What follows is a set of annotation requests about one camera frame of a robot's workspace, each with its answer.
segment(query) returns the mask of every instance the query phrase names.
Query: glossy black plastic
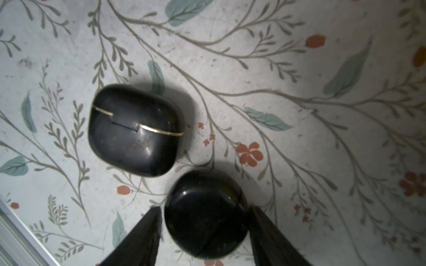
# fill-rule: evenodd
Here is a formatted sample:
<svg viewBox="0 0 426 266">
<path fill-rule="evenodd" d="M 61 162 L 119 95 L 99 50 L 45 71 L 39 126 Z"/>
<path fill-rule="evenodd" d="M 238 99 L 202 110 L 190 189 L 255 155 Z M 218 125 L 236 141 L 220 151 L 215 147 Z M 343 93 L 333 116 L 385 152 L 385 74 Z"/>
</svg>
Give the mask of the glossy black plastic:
<svg viewBox="0 0 426 266">
<path fill-rule="evenodd" d="M 247 200 L 241 188 L 219 171 L 184 174 L 169 193 L 164 220 L 174 241 L 194 257 L 231 253 L 247 234 Z"/>
<path fill-rule="evenodd" d="M 89 143 L 98 157 L 128 172 L 154 177 L 168 172 L 178 153 L 182 137 L 169 136 L 139 127 L 140 124 L 166 132 L 184 131 L 184 118 L 169 100 L 125 85 L 109 85 L 93 105 Z"/>
</svg>

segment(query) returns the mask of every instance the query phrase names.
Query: metal edge strip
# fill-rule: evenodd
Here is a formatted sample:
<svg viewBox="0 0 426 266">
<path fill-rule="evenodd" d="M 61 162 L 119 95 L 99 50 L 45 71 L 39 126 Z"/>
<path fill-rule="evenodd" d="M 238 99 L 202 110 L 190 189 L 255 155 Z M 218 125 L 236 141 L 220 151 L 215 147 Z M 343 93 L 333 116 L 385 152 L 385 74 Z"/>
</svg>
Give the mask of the metal edge strip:
<svg viewBox="0 0 426 266">
<path fill-rule="evenodd" d="M 0 198 L 0 231 L 2 234 L 7 234 L 0 237 L 0 245 L 18 266 L 60 266 L 2 198 Z"/>
</svg>

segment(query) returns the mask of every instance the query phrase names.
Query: gold trim line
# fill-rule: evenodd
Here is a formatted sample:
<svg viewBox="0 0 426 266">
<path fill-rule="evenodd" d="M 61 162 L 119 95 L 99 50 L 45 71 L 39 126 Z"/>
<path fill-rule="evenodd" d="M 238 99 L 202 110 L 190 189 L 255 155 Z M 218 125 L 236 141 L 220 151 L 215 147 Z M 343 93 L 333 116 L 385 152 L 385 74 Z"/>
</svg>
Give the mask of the gold trim line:
<svg viewBox="0 0 426 266">
<path fill-rule="evenodd" d="M 153 129 L 152 127 L 149 127 L 149 126 L 146 126 L 146 125 L 143 125 L 143 124 L 139 124 L 139 126 L 141 128 L 143 128 L 143 129 L 146 129 L 146 130 L 149 130 L 149 131 L 152 131 L 152 132 L 155 132 L 155 133 L 160 133 L 160 134 L 163 134 L 163 135 L 180 137 L 180 136 L 182 136 L 184 134 L 183 132 L 181 132 L 181 133 L 174 133 L 174 132 L 164 131 L 164 130 L 161 130 L 161 129 Z"/>
<path fill-rule="evenodd" d="M 106 115 L 108 115 L 110 117 L 114 115 L 113 113 L 111 113 L 111 112 L 109 112 L 107 110 L 104 110 L 102 108 L 99 108 L 99 107 L 97 107 L 95 105 L 92 105 L 92 108 L 95 109 L 96 111 L 101 112 L 103 114 L 106 114 Z M 152 131 L 152 132 L 155 132 L 155 133 L 159 133 L 159 134 L 163 134 L 163 135 L 168 135 L 168 136 L 180 137 L 180 136 L 182 136 L 184 134 L 184 132 L 175 133 L 175 132 L 164 131 L 164 130 L 161 130 L 161 129 L 154 129 L 152 127 L 149 127 L 149 126 L 141 124 L 141 123 L 139 123 L 139 126 L 141 128 L 143 128 L 143 129 L 148 130 L 148 131 Z"/>
<path fill-rule="evenodd" d="M 101 112 L 102 114 L 106 114 L 106 115 L 109 115 L 109 116 L 113 116 L 113 115 L 114 115 L 113 113 L 108 112 L 107 110 L 103 110 L 102 108 L 99 108 L 99 107 L 97 107 L 97 106 L 94 106 L 93 104 L 92 104 L 92 107 L 93 107 L 96 111 Z"/>
</svg>

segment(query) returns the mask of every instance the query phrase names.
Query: orange flower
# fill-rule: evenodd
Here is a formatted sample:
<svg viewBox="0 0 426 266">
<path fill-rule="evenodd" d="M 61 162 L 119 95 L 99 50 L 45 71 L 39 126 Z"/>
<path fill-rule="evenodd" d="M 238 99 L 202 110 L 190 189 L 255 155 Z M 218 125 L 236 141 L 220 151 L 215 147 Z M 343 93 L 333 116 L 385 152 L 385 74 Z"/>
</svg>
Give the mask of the orange flower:
<svg viewBox="0 0 426 266">
<path fill-rule="evenodd" d="M 19 203 L 16 203 L 16 202 L 13 202 L 12 204 L 10 204 L 10 207 L 12 208 L 12 209 L 19 209 Z"/>
<path fill-rule="evenodd" d="M 258 151 L 259 144 L 257 142 L 253 142 L 250 144 L 250 146 L 247 148 L 246 145 L 241 144 L 236 148 L 236 152 L 242 153 L 240 157 L 240 163 L 245 164 L 248 163 L 251 167 L 257 166 L 256 161 L 262 161 L 263 160 L 263 154 Z"/>
<path fill-rule="evenodd" d="M 426 180 L 426 174 L 421 173 L 418 176 L 413 172 L 408 172 L 405 174 L 406 180 L 401 180 L 399 182 L 400 188 L 404 189 L 404 194 L 409 197 L 414 195 L 416 192 L 419 197 L 424 197 L 426 195 L 426 186 L 423 185 Z"/>
<path fill-rule="evenodd" d="M 296 204 L 295 206 L 294 206 L 294 209 L 296 210 L 296 213 L 299 213 L 299 210 L 300 210 L 300 205 L 299 204 Z"/>
<path fill-rule="evenodd" d="M 117 193 L 120 195 L 127 195 L 130 193 L 130 188 L 128 186 L 118 186 Z"/>
<path fill-rule="evenodd" d="M 426 46 L 420 46 L 413 57 L 413 66 L 421 67 L 426 62 Z"/>
<path fill-rule="evenodd" d="M 205 266 L 223 266 L 223 263 L 220 260 L 205 260 Z"/>
<path fill-rule="evenodd" d="M 306 39 L 306 47 L 309 48 L 318 48 L 325 44 L 325 36 L 324 35 L 312 35 L 308 39 Z"/>
</svg>

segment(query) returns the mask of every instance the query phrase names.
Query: teal leaf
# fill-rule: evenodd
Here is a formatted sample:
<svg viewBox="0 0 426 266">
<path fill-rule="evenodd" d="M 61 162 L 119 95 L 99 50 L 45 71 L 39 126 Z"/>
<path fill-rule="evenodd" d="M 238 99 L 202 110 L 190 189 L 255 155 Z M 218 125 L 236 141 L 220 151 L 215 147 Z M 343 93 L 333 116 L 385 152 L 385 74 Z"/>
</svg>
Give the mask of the teal leaf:
<svg viewBox="0 0 426 266">
<path fill-rule="evenodd" d="M 169 24 L 179 26 L 200 14 L 213 0 L 171 0 L 166 6 Z"/>
<path fill-rule="evenodd" d="M 373 40 L 370 38 L 367 46 L 362 51 L 349 57 L 342 64 L 336 76 L 324 86 L 325 95 L 332 95 L 334 98 L 340 98 L 352 89 L 360 79 L 364 63 L 370 52 L 372 41 Z"/>
<path fill-rule="evenodd" d="M 112 246 L 118 247 L 120 242 L 126 237 L 126 231 L 124 230 L 123 220 L 120 214 L 117 212 L 117 218 L 112 223 Z"/>
<path fill-rule="evenodd" d="M 155 61 L 148 61 L 148 68 L 150 69 L 153 85 L 151 91 L 155 94 L 162 95 L 164 93 L 164 77 L 160 66 Z"/>
<path fill-rule="evenodd" d="M 35 128 L 34 121 L 31 117 L 31 102 L 29 100 L 29 92 L 27 93 L 27 96 L 25 97 L 24 101 L 21 104 L 21 112 L 22 117 L 24 118 L 25 125 L 31 132 L 36 133 L 37 129 Z"/>
<path fill-rule="evenodd" d="M 278 116 L 269 113 L 262 113 L 250 107 L 244 107 L 244 112 L 254 121 L 265 128 L 274 131 L 285 131 L 291 129 L 292 126 L 284 123 Z"/>
<path fill-rule="evenodd" d="M 0 173 L 12 176 L 24 175 L 28 172 L 28 166 L 22 156 L 8 160 L 0 167 Z"/>
</svg>

